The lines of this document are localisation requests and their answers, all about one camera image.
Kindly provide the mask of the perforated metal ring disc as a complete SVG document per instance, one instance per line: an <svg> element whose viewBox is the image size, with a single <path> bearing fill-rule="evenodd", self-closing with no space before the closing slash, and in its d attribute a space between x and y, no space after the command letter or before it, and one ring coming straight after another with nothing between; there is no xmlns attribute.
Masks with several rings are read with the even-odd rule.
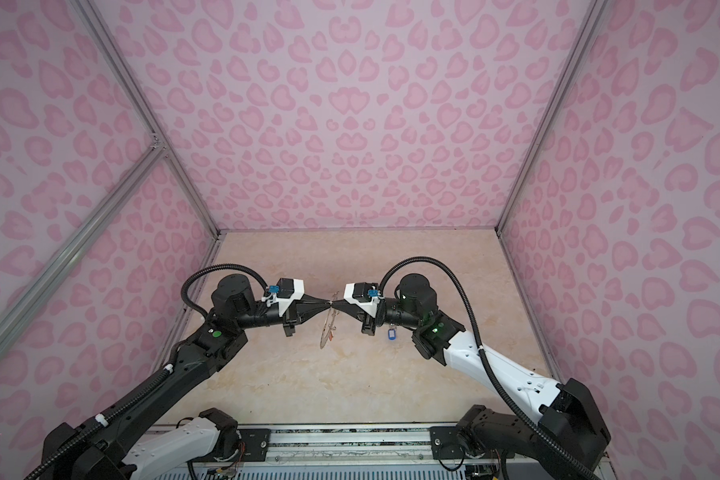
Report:
<svg viewBox="0 0 720 480"><path fill-rule="evenodd" d="M338 300L338 293L333 295L331 299L331 305L326 310L327 316L322 328L320 337L319 348L324 349L329 342L331 342L335 335L335 320L338 315L338 311L334 308L334 303Z"/></svg>

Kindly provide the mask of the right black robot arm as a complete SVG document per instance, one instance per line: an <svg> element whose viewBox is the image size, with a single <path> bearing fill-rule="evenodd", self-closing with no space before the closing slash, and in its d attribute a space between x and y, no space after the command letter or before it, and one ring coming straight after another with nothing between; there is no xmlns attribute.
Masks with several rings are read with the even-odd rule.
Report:
<svg viewBox="0 0 720 480"><path fill-rule="evenodd" d="M439 308L425 276L405 275L390 297L375 283L349 284L332 306L360 321L366 335L384 325L409 330L424 359L467 375L505 401L507 414L475 405L461 418L457 440L465 454L519 454L554 479L594 477L611 434L588 387L542 376L479 343Z"/></svg>

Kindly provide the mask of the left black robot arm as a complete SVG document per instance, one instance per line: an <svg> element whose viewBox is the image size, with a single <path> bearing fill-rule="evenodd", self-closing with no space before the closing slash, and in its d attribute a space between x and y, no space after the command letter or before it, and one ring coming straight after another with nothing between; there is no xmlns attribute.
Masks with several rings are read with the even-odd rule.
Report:
<svg viewBox="0 0 720 480"><path fill-rule="evenodd" d="M144 434L196 386L223 369L247 342L249 329L280 325L286 335L332 303L306 294L298 279L268 284L254 270L219 264L192 274L181 299L203 322L177 343L166 364L77 427L49 433L31 479L151 479L197 457L234 455L237 423L211 410L161 439Z"/></svg>

